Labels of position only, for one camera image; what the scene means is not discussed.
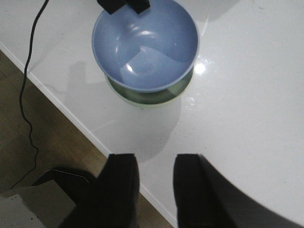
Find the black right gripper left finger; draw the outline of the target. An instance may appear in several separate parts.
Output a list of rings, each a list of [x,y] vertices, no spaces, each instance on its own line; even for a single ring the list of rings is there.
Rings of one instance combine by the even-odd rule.
[[[110,154],[90,191],[61,228],[137,228],[139,169],[134,154]]]

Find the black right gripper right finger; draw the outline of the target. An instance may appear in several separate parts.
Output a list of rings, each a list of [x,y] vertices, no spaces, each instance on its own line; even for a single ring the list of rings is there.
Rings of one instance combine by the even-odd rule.
[[[199,154],[178,154],[173,190],[180,228],[298,228],[243,193]]]

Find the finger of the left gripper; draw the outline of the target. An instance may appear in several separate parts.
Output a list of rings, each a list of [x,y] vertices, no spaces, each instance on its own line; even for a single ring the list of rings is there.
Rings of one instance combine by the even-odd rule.
[[[126,2],[137,14],[141,14],[150,7],[149,0],[127,0]]]
[[[97,3],[109,14],[113,14],[126,4],[125,0],[97,0]]]

